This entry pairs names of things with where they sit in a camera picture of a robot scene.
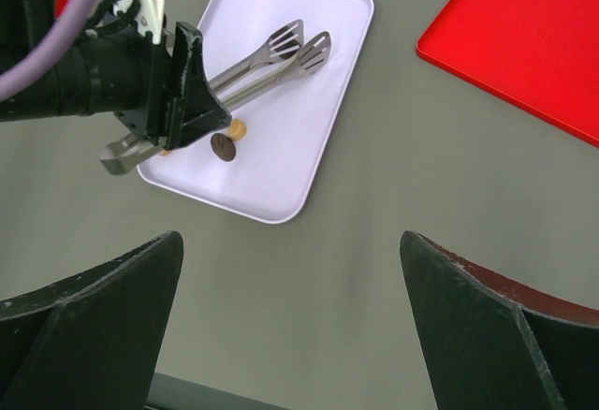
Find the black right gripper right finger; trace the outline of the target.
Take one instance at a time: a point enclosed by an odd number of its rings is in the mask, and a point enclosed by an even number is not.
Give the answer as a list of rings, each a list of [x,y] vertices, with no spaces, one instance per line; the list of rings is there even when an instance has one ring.
[[[598,312],[406,231],[400,259],[440,409],[595,409]]]

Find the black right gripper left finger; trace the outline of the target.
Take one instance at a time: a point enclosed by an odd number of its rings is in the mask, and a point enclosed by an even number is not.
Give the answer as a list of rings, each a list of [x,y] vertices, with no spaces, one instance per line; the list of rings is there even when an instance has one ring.
[[[166,232],[1,302],[4,409],[142,409],[183,265]]]

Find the metal serving tongs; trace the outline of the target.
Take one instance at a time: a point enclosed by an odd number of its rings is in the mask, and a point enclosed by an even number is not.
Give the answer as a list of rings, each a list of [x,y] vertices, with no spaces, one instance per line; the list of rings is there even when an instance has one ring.
[[[292,58],[281,61],[274,49],[290,40],[301,42],[302,47]],[[254,52],[209,80],[209,85],[232,114],[280,85],[312,76],[327,62],[331,48],[330,32],[322,31],[307,40],[304,21],[296,19],[278,28]],[[99,159],[110,174],[120,176],[162,150],[166,150],[164,137],[152,145],[146,139],[129,134],[107,145]]]

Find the dark fluted round chocolate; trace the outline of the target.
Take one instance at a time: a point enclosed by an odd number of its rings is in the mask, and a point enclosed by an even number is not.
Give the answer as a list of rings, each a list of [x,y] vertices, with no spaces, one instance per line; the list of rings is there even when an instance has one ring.
[[[301,42],[298,42],[297,40],[290,40],[285,44],[276,47],[274,49],[274,54],[281,61],[285,61],[292,58],[301,47]]]

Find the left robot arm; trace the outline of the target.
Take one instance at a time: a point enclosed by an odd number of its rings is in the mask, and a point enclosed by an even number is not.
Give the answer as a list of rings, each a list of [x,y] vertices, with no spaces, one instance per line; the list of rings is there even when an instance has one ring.
[[[164,150],[226,128],[201,32],[166,23],[165,0],[1,0],[2,120],[110,113]]]

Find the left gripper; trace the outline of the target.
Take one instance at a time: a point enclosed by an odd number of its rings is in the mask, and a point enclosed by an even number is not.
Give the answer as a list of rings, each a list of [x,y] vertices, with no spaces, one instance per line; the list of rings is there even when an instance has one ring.
[[[107,36],[78,37],[52,69],[51,116],[112,113],[137,138],[157,145],[168,53],[135,25]],[[166,88],[164,148],[186,148],[229,127],[232,116],[209,85],[203,35],[178,22]]]

